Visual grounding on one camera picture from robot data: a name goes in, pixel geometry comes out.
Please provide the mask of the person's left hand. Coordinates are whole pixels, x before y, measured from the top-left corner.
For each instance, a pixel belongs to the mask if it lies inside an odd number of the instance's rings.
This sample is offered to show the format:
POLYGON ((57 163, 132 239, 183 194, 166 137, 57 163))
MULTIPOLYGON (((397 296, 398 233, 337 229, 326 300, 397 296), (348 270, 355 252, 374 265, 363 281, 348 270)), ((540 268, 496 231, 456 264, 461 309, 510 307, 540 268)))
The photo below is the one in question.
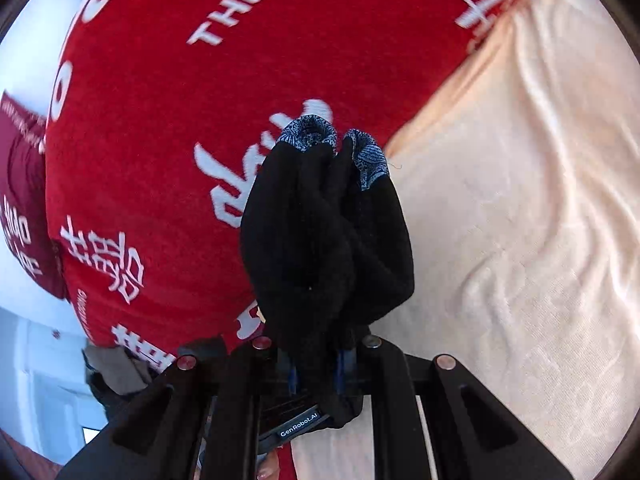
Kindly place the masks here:
POLYGON ((280 463, 277 451, 266 454, 256 471, 257 480, 278 480, 280 476, 280 463))

